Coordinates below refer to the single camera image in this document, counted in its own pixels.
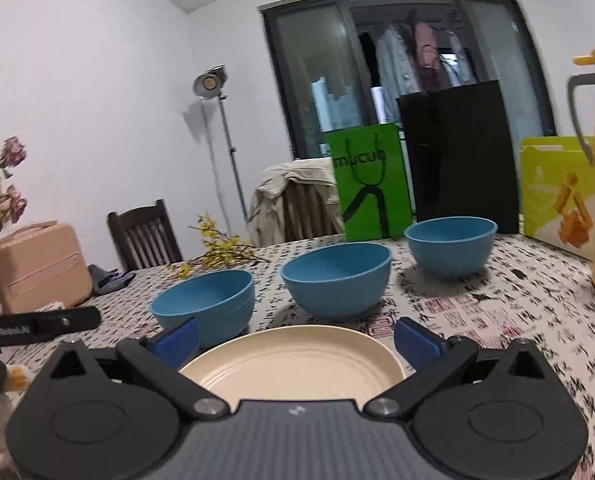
plate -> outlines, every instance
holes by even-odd
[[[347,328],[326,325],[264,330],[224,343],[180,370],[226,400],[355,399],[365,402],[404,380],[385,345]]]

lamp head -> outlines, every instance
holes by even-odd
[[[227,79],[224,65],[216,66],[195,79],[193,91],[200,99],[212,99],[220,94]]]

wooden chair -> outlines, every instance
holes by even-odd
[[[113,211],[106,222],[126,270],[182,261],[164,200],[121,214]]]
[[[289,182],[282,193],[287,242],[337,234],[322,197],[314,186]]]

white garment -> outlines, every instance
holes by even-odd
[[[460,76],[465,85],[472,85],[477,83],[471,65],[466,57],[466,52],[462,48],[462,43],[454,32],[449,30],[449,43],[451,44],[451,50],[457,56],[457,64],[459,65]]]
[[[251,241],[256,247],[286,241],[282,193],[289,182],[313,186],[336,231],[344,231],[333,160],[330,157],[294,160],[266,168],[262,173],[248,212]]]
[[[377,40],[375,46],[377,70],[384,88],[386,121],[402,124],[397,98],[420,91],[420,84],[402,37],[391,25]]]

blue bowl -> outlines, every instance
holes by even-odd
[[[324,319],[357,316],[377,304],[390,273],[391,251],[366,242],[310,251],[280,271],[295,303]]]
[[[406,231],[420,269],[437,278],[462,278],[484,267],[497,224],[475,216],[448,216],[413,224]]]
[[[151,303],[162,328],[173,328],[194,316],[199,345],[211,348],[246,328],[255,305],[253,275],[247,270],[209,272],[178,283]]]

